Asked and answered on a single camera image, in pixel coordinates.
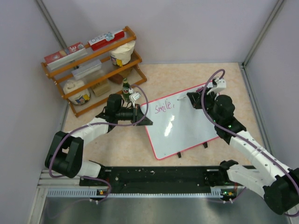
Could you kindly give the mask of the whiteboard with pink frame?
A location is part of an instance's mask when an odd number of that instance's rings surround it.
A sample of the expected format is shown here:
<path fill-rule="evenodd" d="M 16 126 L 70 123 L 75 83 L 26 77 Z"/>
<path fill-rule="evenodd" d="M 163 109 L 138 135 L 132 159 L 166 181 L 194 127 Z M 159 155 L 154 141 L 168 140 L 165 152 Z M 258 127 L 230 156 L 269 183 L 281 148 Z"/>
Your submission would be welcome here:
<path fill-rule="evenodd" d="M 204 84 L 141 105 L 141 111 L 153 122 L 145 129 L 157 160 L 163 160 L 219 137 L 203 111 L 194 109 L 186 96 L 187 93 L 201 87 L 204 87 Z"/>

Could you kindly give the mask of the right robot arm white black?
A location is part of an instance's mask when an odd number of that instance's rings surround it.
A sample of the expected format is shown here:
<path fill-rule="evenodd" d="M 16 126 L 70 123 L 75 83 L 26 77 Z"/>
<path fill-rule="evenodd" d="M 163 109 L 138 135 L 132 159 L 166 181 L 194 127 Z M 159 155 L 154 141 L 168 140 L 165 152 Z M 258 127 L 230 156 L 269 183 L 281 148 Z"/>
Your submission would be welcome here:
<path fill-rule="evenodd" d="M 264 199 L 276 214 L 283 215 L 299 204 L 299 170 L 291 169 L 271 155 L 234 117 L 231 97 L 203 90 L 186 95 L 194 109 L 202 109 L 217 135 L 241 152 L 256 171 L 230 160 L 220 164 L 218 179 L 228 185 L 236 182 Z"/>

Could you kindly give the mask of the marker pen with magenta cap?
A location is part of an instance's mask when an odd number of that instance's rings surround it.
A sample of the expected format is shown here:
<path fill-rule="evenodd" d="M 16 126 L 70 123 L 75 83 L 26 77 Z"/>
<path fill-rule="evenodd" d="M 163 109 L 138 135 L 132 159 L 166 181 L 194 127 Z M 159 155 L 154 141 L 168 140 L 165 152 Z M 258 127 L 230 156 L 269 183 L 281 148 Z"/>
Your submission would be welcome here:
<path fill-rule="evenodd" d="M 196 92 L 200 92 L 203 89 L 203 87 L 198 88 L 195 92 L 191 92 L 191 93 L 187 93 L 185 96 L 179 97 L 177 99 L 177 101 L 188 98 L 191 96 L 191 94 L 196 93 Z"/>

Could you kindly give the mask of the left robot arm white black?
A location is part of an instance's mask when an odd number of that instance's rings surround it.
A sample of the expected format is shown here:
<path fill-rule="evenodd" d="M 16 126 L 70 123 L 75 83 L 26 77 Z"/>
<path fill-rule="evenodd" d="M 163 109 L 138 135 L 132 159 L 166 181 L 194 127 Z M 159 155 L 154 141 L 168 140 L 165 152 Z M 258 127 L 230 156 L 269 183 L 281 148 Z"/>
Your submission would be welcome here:
<path fill-rule="evenodd" d="M 97 137 L 112 131 L 115 126 L 120 126 L 120 120 L 130 121 L 130 126 L 153 125 L 141 111 L 139 104 L 124 107 L 123 103 L 121 95 L 111 94 L 103 111 L 91 122 L 69 133 L 57 132 L 45 159 L 49 174 L 53 175 L 52 171 L 55 171 L 69 178 L 88 176 L 94 184 L 103 184 L 106 174 L 101 171 L 102 166 L 93 161 L 83 161 L 84 147 Z"/>

